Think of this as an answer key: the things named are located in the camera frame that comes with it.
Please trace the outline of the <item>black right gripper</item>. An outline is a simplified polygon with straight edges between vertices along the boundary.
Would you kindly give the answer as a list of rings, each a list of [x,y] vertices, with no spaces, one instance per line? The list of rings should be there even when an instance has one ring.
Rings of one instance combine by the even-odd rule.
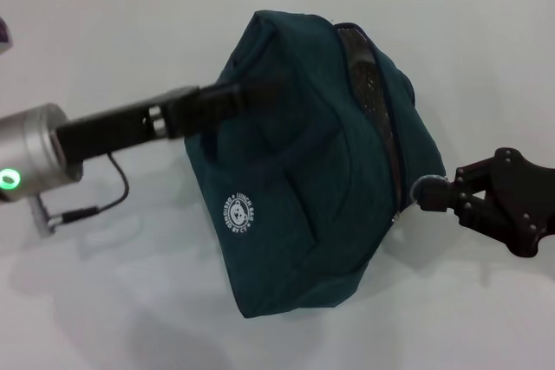
[[[453,183],[417,180],[417,204],[423,211],[452,210],[463,227],[499,232],[499,213],[465,189],[493,189],[510,224],[506,246],[515,256],[536,256],[539,241],[554,234],[554,170],[533,164],[519,151],[499,148],[489,159],[459,167]]]

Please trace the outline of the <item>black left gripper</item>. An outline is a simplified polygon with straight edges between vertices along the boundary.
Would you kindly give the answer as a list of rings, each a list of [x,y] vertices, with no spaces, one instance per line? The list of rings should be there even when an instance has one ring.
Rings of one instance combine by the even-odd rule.
[[[214,127],[269,105],[284,91],[286,81],[285,74],[277,74],[221,81],[200,88],[175,88],[150,99],[65,122],[54,130],[54,137],[67,165],[76,165],[150,141],[176,138],[179,129],[170,106],[189,94],[198,92],[198,125]]]

